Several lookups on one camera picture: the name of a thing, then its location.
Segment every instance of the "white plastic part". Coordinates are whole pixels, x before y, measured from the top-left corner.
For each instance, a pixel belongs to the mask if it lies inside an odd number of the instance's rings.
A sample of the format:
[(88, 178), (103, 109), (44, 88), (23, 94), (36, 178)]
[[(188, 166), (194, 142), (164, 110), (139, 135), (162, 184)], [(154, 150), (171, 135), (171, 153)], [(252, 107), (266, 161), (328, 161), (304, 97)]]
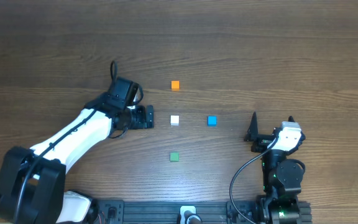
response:
[(182, 206), (180, 207), (180, 224), (185, 224), (186, 222), (186, 217), (185, 217), (185, 212), (189, 211), (192, 214), (196, 214), (196, 207), (194, 206)]
[(302, 129), (298, 123), (289, 121), (283, 121), (281, 129), (282, 130), (278, 134), (278, 140), (272, 149), (279, 149), (287, 152), (291, 151), (291, 149), (298, 145)]
[[(35, 155), (41, 154), (49, 144), (55, 142), (58, 138), (63, 136), (68, 130), (76, 126), (87, 118), (94, 109), (83, 109), (80, 115), (71, 122), (68, 126), (63, 128), (50, 139), (32, 146), (30, 149), (34, 150)], [(74, 165), (74, 163), (85, 154), (96, 143), (106, 139), (111, 130), (111, 119), (104, 113), (97, 111), (95, 114), (77, 131), (72, 132), (61, 142), (59, 142), (55, 149), (52, 149), (44, 158), (48, 160), (58, 159), (62, 164), (66, 165), (66, 173)]]
[(171, 115), (171, 125), (178, 126), (179, 125), (179, 116)]
[(57, 223), (61, 222), (81, 222), (84, 220), (91, 200), (75, 192), (65, 192), (63, 197), (63, 208)]

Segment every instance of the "wooden table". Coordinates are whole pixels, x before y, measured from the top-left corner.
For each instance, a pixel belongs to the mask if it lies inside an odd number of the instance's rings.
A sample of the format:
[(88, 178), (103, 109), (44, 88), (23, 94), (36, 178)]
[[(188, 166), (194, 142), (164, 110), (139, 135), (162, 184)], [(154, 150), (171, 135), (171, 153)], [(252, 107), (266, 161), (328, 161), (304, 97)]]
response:
[[(112, 59), (144, 87), (155, 128), (97, 144), (68, 189), (227, 201), (232, 175), (255, 156), (242, 138), (256, 110), (261, 133), (290, 115), (301, 124), (306, 141), (291, 157), (307, 166), (299, 198), (313, 221), (358, 223), (358, 1), (0, 1), (0, 166), (107, 90)], [(234, 195), (260, 193), (256, 162)]]

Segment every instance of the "white cube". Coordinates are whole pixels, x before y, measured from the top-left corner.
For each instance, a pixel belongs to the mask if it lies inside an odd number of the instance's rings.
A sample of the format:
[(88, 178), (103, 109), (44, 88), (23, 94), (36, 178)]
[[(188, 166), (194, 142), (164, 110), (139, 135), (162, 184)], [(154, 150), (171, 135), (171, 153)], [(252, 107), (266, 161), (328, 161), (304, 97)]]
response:
[(171, 125), (178, 126), (179, 125), (179, 116), (171, 115)]

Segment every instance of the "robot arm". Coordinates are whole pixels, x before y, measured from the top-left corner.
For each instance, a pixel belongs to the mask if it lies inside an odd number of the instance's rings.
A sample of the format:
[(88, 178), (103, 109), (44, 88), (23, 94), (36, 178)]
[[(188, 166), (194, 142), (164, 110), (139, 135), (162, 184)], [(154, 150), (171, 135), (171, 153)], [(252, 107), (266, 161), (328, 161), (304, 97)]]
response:
[(109, 90), (87, 103), (77, 119), (57, 134), (30, 149), (13, 147), (6, 153), (0, 170), (0, 218), (22, 224), (80, 222), (85, 218), (90, 201), (74, 192), (63, 196), (65, 174), (92, 146), (116, 130), (123, 131), (122, 136), (129, 129), (154, 126), (153, 106), (138, 105), (142, 87), (116, 78), (116, 72), (111, 72), (111, 77)]

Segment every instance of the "wooden tabletop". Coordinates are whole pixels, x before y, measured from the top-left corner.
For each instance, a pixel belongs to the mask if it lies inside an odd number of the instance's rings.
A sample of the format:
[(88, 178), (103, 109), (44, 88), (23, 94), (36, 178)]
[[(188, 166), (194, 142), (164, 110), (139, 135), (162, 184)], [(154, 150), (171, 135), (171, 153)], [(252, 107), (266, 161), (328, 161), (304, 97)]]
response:
[[(227, 201), (255, 156), (242, 140), (252, 113), (264, 134), (292, 115), (306, 134), (290, 156), (307, 167), (300, 200), (315, 223), (358, 223), (358, 1), (0, 1), (0, 167), (12, 146), (48, 139), (107, 90), (112, 59), (143, 86), (155, 128), (98, 143), (67, 189)], [(233, 192), (262, 193), (260, 162)]]

